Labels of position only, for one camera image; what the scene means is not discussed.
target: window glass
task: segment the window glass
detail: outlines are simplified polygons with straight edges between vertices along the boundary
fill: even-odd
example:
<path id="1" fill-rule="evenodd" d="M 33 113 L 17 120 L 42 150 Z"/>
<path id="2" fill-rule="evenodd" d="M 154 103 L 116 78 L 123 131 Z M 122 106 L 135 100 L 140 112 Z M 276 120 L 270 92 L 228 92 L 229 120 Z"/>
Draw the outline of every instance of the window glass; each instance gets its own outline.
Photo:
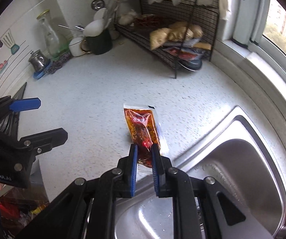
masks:
<path id="1" fill-rule="evenodd" d="M 276 0 L 270 0 L 263 35 L 286 54 L 286 11 Z"/>

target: dark green mug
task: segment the dark green mug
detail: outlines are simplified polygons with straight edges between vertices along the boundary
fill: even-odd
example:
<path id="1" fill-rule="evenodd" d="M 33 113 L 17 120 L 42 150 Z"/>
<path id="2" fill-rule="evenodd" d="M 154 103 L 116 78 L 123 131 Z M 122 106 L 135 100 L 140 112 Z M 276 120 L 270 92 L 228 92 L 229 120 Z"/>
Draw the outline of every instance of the dark green mug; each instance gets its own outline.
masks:
<path id="1" fill-rule="evenodd" d="M 101 55 L 110 51 L 113 47 L 110 32 L 106 28 L 103 32 L 95 37 L 85 37 L 87 46 L 94 55 Z"/>

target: stainless steel sink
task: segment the stainless steel sink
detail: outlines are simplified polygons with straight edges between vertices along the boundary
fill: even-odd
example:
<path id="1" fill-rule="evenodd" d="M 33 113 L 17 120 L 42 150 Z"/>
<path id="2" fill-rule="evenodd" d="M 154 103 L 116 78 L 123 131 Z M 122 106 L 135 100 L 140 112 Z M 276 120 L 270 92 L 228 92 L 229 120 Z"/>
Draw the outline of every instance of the stainless steel sink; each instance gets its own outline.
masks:
<path id="1" fill-rule="evenodd" d="M 218 180 L 273 235 L 285 223 L 284 179 L 262 135 L 240 107 L 179 158 L 189 176 Z M 136 196 L 119 199 L 115 238 L 173 238 L 172 199 L 155 196 L 152 177 L 137 183 Z"/>

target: metal pitcher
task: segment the metal pitcher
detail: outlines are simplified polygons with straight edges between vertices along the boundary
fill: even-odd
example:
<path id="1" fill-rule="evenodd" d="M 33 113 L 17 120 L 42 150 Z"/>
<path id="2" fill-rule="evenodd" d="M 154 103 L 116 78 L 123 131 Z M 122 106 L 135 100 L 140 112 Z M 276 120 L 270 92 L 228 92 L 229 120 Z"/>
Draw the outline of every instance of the metal pitcher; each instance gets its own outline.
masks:
<path id="1" fill-rule="evenodd" d="M 28 61 L 32 64 L 35 72 L 43 71 L 51 62 L 40 50 L 32 51 Z"/>

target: stove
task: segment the stove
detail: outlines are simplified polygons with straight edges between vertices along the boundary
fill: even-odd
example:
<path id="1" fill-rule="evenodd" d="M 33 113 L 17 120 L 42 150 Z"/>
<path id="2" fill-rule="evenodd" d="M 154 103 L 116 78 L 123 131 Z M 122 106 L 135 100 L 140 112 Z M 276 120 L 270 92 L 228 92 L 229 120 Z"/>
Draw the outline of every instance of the stove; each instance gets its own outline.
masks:
<path id="1" fill-rule="evenodd" d="M 26 84 L 16 92 L 13 96 L 14 99 L 23 99 L 23 94 L 26 88 Z M 19 112 L 10 113 L 4 120 L 0 123 L 0 131 L 14 139 L 18 139 L 18 126 L 19 126 Z"/>

